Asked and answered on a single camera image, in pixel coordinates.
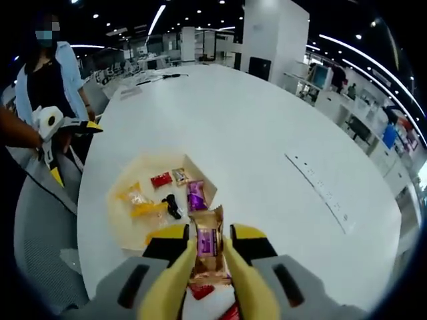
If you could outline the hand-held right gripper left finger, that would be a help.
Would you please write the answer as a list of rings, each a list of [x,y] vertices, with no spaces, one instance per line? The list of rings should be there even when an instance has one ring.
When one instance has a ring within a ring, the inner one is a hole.
[[[84,319],[178,319],[189,281],[189,225],[172,225],[97,286]]]

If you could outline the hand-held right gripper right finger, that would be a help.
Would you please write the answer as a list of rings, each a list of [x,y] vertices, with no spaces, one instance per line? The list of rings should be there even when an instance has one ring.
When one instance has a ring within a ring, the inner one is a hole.
[[[322,282],[289,255],[278,255],[267,236],[231,225],[229,270],[242,319],[334,319],[337,303]]]

